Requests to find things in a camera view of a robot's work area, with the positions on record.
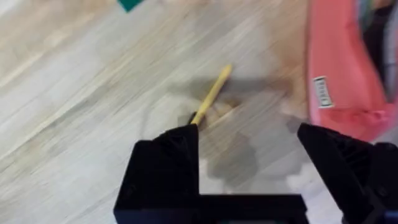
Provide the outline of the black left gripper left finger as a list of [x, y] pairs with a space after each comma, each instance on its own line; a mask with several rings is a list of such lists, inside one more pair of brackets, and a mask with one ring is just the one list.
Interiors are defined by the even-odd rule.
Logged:
[[132, 150], [113, 208], [117, 223], [197, 223], [198, 127], [170, 129]]

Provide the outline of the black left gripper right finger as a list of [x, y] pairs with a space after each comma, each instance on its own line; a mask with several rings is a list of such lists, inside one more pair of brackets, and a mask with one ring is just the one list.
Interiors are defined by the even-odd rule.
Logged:
[[342, 212], [342, 223], [397, 223], [397, 146], [302, 123], [297, 137]]

